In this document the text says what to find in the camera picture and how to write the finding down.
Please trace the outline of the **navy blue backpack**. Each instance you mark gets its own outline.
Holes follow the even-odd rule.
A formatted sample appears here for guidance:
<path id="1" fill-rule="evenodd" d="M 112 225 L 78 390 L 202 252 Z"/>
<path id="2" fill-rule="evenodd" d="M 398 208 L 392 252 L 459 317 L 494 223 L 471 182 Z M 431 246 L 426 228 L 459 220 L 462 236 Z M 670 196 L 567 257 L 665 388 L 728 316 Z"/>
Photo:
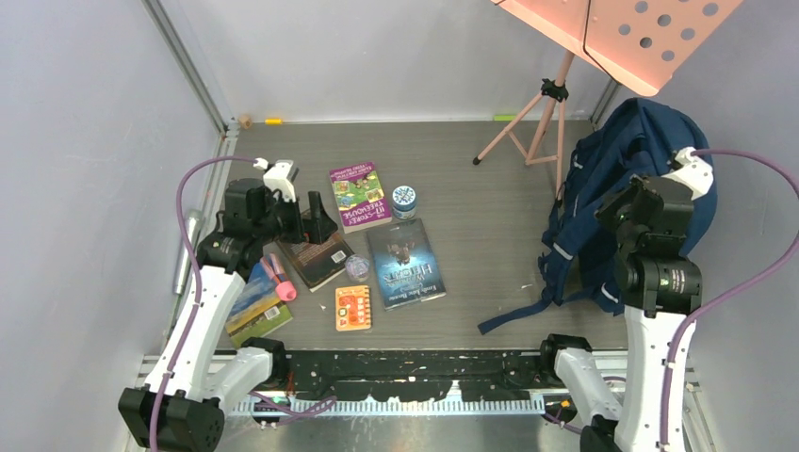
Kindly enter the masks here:
<path id="1" fill-rule="evenodd" d="M 675 152 L 708 146 L 697 123 L 668 105 L 629 98 L 617 106 L 571 153 L 560 197 L 542 234 L 546 251 L 538 259 L 544 282 L 539 300 L 481 322 L 479 332 L 578 300 L 590 300 L 611 315 L 623 313 L 613 277 L 616 239 L 597 221 L 596 210 L 629 187 L 633 177 L 667 174 Z"/>

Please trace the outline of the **purple treehouse book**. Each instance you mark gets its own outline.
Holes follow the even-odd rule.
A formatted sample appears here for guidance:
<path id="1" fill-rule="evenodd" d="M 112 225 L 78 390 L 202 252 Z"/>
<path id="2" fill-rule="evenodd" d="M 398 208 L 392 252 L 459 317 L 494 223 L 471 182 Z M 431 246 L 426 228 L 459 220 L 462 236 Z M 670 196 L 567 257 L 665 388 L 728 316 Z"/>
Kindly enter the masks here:
<path id="1" fill-rule="evenodd" d="M 389 223 L 390 205 L 373 162 L 329 171 L 345 234 Z"/>

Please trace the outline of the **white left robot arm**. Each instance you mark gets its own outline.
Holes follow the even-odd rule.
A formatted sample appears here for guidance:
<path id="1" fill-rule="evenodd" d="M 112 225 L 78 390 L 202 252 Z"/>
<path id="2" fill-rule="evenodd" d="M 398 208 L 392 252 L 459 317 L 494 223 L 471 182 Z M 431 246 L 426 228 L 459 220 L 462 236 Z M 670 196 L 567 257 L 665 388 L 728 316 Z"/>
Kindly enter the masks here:
<path id="1" fill-rule="evenodd" d="M 220 371 L 210 374 L 217 342 L 236 299 L 271 242 L 320 245 L 337 230 L 317 191 L 309 207 L 285 188 L 246 178 L 230 183 L 214 229 L 192 257 L 189 299 L 154 369 L 126 388 L 118 410 L 134 440 L 151 451 L 213 451 L 225 418 L 262 385 L 281 388 L 289 375 L 282 342 L 250 338 Z"/>

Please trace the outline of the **blue Wuthering Heights book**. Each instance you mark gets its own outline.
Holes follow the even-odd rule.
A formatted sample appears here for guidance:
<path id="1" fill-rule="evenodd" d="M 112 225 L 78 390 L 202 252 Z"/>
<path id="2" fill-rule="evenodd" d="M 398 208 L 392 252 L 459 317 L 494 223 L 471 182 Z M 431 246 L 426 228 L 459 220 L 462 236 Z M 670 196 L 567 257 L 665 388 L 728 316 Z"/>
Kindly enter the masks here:
<path id="1" fill-rule="evenodd" d="M 396 310 L 447 294 L 420 218 L 370 229 L 367 243 L 385 310 Z"/>

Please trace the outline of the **orange spiral notepad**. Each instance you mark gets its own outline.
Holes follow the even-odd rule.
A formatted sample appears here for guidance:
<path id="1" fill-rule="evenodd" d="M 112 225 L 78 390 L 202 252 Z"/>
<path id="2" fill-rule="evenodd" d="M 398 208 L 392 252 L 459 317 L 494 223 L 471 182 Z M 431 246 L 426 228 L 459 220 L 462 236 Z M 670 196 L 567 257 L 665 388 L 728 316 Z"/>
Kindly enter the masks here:
<path id="1" fill-rule="evenodd" d="M 367 285 L 339 287 L 334 293 L 337 331 L 363 331 L 372 326 L 370 289 Z"/>

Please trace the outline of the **silver metal cylinder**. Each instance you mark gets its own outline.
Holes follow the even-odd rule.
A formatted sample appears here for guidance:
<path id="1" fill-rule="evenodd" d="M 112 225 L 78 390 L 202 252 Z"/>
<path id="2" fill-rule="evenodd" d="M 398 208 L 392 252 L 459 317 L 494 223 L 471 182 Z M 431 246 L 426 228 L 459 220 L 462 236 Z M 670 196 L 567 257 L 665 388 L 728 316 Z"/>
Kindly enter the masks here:
<path id="1" fill-rule="evenodd" d="M 185 228 L 187 230 L 188 241 L 192 247 L 197 243 L 197 237 L 203 226 L 203 214 L 200 210 L 190 209 L 185 217 Z M 190 258 L 189 250 L 180 242 L 180 250 L 178 260 L 175 268 L 172 292 L 177 296 L 181 296 L 184 291 L 190 272 Z"/>

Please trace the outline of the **blue white round jar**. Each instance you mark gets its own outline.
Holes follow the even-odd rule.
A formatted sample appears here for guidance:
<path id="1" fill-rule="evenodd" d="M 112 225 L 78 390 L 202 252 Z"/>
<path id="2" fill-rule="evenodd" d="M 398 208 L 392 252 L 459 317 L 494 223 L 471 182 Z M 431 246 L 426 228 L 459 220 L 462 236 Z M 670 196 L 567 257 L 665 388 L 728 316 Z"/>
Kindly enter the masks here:
<path id="1" fill-rule="evenodd" d="M 411 186 L 398 186 L 392 192 L 392 212 L 400 220 L 416 215 L 417 195 Z"/>

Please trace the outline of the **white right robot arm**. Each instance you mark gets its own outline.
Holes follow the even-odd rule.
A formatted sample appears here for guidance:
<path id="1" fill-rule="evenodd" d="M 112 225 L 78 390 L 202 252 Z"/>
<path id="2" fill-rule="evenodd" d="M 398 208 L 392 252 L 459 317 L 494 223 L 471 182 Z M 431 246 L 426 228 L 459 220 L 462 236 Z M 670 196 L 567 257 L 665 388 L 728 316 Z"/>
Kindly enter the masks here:
<path id="1" fill-rule="evenodd" d="M 597 221 L 616 236 L 614 278 L 629 340 L 625 395 L 618 400 L 583 337 L 550 334 L 538 374 L 565 385 L 583 427 L 582 451 L 682 451 L 687 350 L 701 304 L 702 275 L 680 256 L 693 192 L 665 177 L 635 177 L 606 199 Z"/>

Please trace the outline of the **pink music stand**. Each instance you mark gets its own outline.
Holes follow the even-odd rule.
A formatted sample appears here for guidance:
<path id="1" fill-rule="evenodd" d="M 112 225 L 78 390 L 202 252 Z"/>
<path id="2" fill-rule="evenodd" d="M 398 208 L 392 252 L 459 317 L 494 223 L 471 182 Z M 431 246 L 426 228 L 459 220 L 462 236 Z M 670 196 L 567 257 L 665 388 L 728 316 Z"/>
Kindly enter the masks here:
<path id="1" fill-rule="evenodd" d="M 737 1 L 497 1 L 496 7 L 564 50 L 553 79 L 472 160 L 478 166 L 505 137 L 528 166 L 553 162 L 563 184 L 567 75 L 576 58 L 634 93 L 652 97 L 739 6 Z"/>

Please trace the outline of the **landscape cover book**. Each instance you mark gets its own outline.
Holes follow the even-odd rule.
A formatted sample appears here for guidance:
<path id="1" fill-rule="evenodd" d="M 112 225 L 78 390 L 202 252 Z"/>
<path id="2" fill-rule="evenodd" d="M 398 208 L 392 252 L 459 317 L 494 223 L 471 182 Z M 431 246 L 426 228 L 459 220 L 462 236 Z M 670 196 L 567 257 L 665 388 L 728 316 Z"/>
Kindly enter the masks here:
<path id="1" fill-rule="evenodd" d="M 263 265 L 257 264 L 224 324 L 233 347 L 241 348 L 250 338 L 266 337 L 293 320 L 276 287 Z"/>

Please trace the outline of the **small wooden block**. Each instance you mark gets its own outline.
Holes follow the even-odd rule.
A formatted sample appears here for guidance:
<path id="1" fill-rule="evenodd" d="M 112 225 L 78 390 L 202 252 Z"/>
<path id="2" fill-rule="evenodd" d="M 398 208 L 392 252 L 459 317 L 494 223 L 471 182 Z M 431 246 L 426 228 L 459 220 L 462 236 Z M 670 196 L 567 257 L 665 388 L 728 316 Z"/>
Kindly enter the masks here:
<path id="1" fill-rule="evenodd" d="M 250 115 L 241 115 L 238 122 L 243 129 L 250 129 L 253 126 L 253 120 Z"/>

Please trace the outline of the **pink highlighter marker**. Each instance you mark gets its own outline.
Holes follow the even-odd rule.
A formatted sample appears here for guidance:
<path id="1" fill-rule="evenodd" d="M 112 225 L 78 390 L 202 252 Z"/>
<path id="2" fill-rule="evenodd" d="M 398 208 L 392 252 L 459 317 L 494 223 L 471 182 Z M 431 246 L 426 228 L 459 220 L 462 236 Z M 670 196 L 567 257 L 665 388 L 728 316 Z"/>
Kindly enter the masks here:
<path id="1" fill-rule="evenodd" d="M 297 297 L 297 290 L 288 278 L 281 260 L 275 253 L 264 255 L 260 260 L 266 276 L 275 283 L 275 293 L 283 302 L 289 302 Z"/>

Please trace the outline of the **dark brown book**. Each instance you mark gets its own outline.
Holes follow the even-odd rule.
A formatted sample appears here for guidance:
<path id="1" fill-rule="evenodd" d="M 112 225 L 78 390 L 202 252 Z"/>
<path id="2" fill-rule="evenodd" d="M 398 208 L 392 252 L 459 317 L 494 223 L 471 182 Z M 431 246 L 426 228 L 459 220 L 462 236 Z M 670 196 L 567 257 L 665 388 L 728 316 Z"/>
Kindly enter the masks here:
<path id="1" fill-rule="evenodd" d="M 344 272 L 346 261 L 354 255 L 340 232 L 333 233 L 321 245 L 278 242 L 277 247 L 310 292 L 316 292 Z"/>

